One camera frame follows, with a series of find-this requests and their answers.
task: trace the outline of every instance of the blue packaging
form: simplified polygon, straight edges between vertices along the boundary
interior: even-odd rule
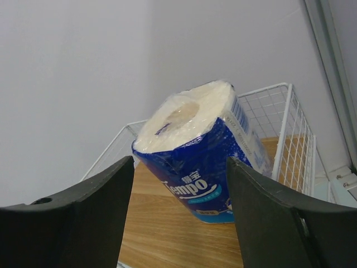
[[[160,179],[161,183],[198,219],[206,223],[229,223],[234,222],[234,218],[226,183],[227,157],[234,156],[267,176],[271,176],[272,167],[265,148],[251,128],[233,87],[221,81],[211,82],[204,86],[207,87],[207,85],[209,85],[209,90],[213,91],[222,85],[225,87],[229,85],[229,93],[223,100],[223,109],[218,108],[217,116],[203,133],[199,131],[195,138],[172,150],[154,152],[137,150],[138,141],[134,141],[132,149],[133,153]],[[184,95],[190,95],[190,91],[184,92]],[[210,101],[206,99],[200,102],[199,96],[193,100],[200,104],[200,109],[204,109],[206,102]],[[182,102],[176,102],[173,106],[175,104],[182,105]],[[175,125],[168,130],[169,133],[162,138],[162,142],[167,142],[172,135],[178,135],[178,132],[183,131],[179,129],[189,123],[186,120],[182,123],[181,116],[174,123],[164,120],[157,125],[161,127],[158,127],[151,135],[153,140],[158,139],[160,147],[160,136],[167,131],[167,128]],[[141,135],[145,135],[145,128],[143,132],[139,134],[138,139]]]

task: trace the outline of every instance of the plastic wrapping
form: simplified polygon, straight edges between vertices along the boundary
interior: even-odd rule
[[[232,85],[213,81],[170,96],[141,129],[133,153],[195,216],[234,222],[226,159],[268,177],[272,163]]]

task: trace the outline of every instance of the wood grain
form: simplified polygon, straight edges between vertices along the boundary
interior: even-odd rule
[[[277,139],[264,145],[273,158]],[[141,163],[119,260],[134,268],[243,267],[234,224],[199,221]]]

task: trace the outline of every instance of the toilet paper roll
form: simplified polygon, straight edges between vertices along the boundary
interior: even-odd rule
[[[232,85],[213,81],[170,96],[141,129],[133,153],[195,216],[234,222],[226,159],[271,176],[272,163]]]

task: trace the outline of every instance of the toilet paper package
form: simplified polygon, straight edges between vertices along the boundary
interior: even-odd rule
[[[208,223],[234,222],[228,156],[268,177],[272,171],[233,86],[224,81],[167,98],[142,127],[132,150],[192,214]]]

